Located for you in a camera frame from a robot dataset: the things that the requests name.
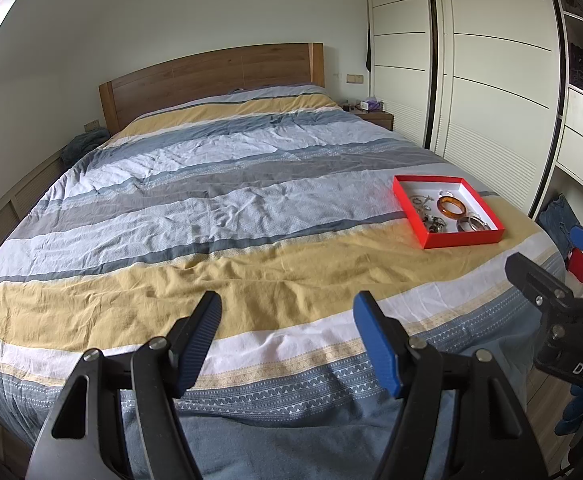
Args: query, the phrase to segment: wooden nightstand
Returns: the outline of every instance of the wooden nightstand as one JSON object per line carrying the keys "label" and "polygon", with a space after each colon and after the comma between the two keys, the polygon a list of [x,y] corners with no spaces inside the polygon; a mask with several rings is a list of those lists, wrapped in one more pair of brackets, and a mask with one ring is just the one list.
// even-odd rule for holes
{"label": "wooden nightstand", "polygon": [[369,121],[370,123],[378,124],[383,128],[388,130],[394,129],[394,116],[389,112],[373,111],[368,112],[366,110],[361,110],[360,108],[352,108],[349,110],[350,113],[358,115],[361,119]]}

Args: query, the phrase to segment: blue denim fabric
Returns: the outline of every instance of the blue denim fabric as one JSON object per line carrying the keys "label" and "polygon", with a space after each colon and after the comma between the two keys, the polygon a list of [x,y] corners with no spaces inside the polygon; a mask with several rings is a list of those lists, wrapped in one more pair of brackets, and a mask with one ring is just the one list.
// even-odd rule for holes
{"label": "blue denim fabric", "polygon": [[560,195],[550,202],[545,211],[538,215],[537,221],[556,244],[563,260],[566,260],[574,248],[569,231],[575,225],[580,225],[580,222],[575,217],[565,196]]}

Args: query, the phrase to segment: white closet door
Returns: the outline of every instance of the white closet door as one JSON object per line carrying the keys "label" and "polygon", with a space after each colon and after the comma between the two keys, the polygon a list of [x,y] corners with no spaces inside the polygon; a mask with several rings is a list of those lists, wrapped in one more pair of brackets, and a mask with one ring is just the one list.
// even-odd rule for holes
{"label": "white closet door", "polygon": [[436,151],[529,212],[558,113],[553,0],[450,3],[443,20],[453,59],[445,59],[443,86],[451,103]]}
{"label": "white closet door", "polygon": [[429,103],[428,0],[371,0],[373,94],[394,115],[394,130],[422,146]]}

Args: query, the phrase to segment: striped bedspread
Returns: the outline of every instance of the striped bedspread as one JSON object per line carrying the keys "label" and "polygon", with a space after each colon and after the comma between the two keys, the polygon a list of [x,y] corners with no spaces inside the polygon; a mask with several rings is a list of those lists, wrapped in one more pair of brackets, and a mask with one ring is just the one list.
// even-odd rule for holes
{"label": "striped bedspread", "polygon": [[[391,190],[401,173],[467,178],[504,238],[422,250]],[[84,350],[137,348],[215,290],[217,338],[176,401],[206,478],[370,478],[400,402],[374,376],[353,297],[370,290],[439,349],[490,348],[521,386],[539,318],[505,278],[514,251],[564,272],[524,214],[322,88],[153,112],[67,171],[0,248],[0,420],[33,444]],[[129,392],[123,413],[146,478]]]}

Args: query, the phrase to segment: wall outlet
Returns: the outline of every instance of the wall outlet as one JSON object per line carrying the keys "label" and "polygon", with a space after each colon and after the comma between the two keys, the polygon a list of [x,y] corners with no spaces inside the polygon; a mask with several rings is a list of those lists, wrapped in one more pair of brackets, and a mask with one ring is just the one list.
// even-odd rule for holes
{"label": "wall outlet", "polygon": [[89,121],[89,123],[84,125],[85,133],[93,132],[100,128],[100,121],[98,119],[94,119],[93,121]]}
{"label": "wall outlet", "polygon": [[362,83],[363,81],[364,77],[360,74],[347,74],[348,83]]}

